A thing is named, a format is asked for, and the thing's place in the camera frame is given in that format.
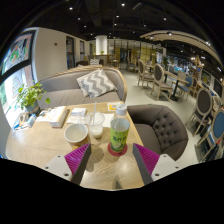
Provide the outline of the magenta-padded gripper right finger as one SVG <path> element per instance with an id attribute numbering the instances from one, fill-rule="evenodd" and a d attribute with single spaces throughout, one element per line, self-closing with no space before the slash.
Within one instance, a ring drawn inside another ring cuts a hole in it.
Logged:
<path id="1" fill-rule="evenodd" d="M 158 155 L 136 143 L 133 144 L 133 154 L 145 185 L 181 169 L 168 154 Z"/>

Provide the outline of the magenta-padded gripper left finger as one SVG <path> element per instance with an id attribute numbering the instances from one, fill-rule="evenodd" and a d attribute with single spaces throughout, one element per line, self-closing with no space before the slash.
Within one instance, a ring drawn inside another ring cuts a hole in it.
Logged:
<path id="1" fill-rule="evenodd" d="M 65 156 L 57 155 L 43 169 L 79 185 L 91 155 L 91 145 L 83 145 Z"/>

